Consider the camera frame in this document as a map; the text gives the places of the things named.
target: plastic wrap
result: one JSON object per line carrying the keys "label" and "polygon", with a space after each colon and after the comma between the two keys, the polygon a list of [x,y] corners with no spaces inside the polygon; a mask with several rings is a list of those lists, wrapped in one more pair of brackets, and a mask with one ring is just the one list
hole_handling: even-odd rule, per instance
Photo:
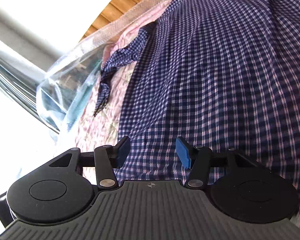
{"label": "plastic wrap", "polygon": [[114,44],[122,31],[164,0],[143,0],[118,20],[94,32],[48,70],[37,88],[37,112],[60,131],[69,131],[81,116],[100,74],[106,46]]}

